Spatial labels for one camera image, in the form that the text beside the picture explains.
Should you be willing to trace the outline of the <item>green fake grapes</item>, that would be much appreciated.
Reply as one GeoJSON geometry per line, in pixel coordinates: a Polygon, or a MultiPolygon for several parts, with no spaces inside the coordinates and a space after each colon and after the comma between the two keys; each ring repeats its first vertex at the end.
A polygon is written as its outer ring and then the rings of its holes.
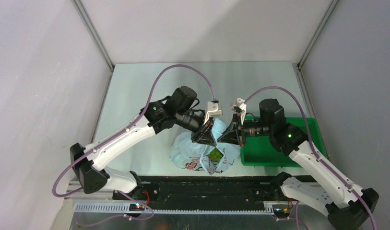
{"type": "Polygon", "coordinates": [[[211,161],[219,162],[223,157],[223,154],[219,151],[219,149],[214,148],[207,156],[211,161]]]}

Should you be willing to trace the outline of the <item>light blue plastic bag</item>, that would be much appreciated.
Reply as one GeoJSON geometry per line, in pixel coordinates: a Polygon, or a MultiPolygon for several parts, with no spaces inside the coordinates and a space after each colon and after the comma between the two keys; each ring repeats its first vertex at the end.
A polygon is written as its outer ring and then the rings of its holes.
{"type": "Polygon", "coordinates": [[[170,160],[181,169],[191,171],[205,171],[209,175],[223,173],[231,167],[240,155],[238,145],[217,143],[216,147],[193,143],[190,139],[191,132],[179,134],[171,149],[170,160]],[[223,154],[219,162],[213,162],[208,154],[217,148],[223,154]]]}

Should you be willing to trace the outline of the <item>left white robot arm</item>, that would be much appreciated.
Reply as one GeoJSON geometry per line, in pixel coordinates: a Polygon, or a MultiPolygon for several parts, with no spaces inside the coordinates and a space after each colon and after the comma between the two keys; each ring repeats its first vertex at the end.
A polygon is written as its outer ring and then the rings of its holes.
{"type": "Polygon", "coordinates": [[[205,110],[195,109],[199,104],[197,93],[187,86],[181,86],[171,96],[149,102],[135,118],[104,139],[82,146],[71,146],[73,171],[85,194],[102,189],[125,193],[130,199],[138,199],[143,193],[143,184],[133,172],[121,172],[108,167],[118,155],[135,144],[148,139],[163,130],[178,125],[191,132],[191,141],[216,146],[212,134],[214,117],[221,116],[218,100],[207,103],[205,110]]]}

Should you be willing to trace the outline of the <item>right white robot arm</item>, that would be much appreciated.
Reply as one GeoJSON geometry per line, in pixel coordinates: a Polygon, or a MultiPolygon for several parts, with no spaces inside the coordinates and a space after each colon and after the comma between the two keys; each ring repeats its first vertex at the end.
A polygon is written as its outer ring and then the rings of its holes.
{"type": "Polygon", "coordinates": [[[245,101],[236,99],[232,121],[219,142],[245,148],[267,136],[277,152],[299,164],[318,183],[313,187],[282,172],[271,181],[270,193],[274,199],[288,197],[300,201],[326,216],[337,230],[355,230],[373,218],[379,198],[374,189],[364,189],[338,170],[309,140],[306,131],[287,121],[276,99],[262,100],[259,107],[260,116],[247,120],[245,101]]]}

